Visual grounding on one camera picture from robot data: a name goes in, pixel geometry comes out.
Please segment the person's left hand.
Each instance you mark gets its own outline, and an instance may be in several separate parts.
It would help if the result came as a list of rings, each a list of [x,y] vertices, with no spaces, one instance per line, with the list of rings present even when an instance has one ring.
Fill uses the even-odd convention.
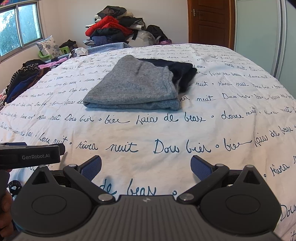
[[[7,189],[5,191],[5,194],[1,195],[1,238],[10,237],[14,232],[11,217],[13,198]]]

